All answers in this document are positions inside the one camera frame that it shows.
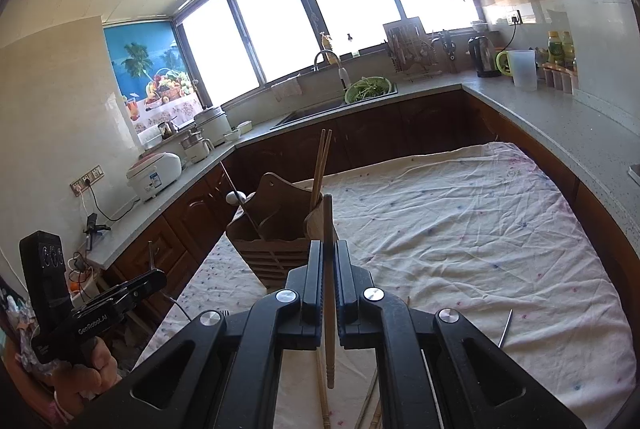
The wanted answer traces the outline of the person left hand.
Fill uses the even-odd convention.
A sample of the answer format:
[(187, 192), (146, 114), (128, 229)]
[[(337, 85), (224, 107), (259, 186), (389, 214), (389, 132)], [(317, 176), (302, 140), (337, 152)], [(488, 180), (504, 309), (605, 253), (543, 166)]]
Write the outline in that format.
[(88, 402), (86, 394), (102, 394), (121, 380), (117, 361), (98, 337), (89, 366), (61, 363), (54, 371), (52, 383), (56, 405), (63, 413), (77, 416)]

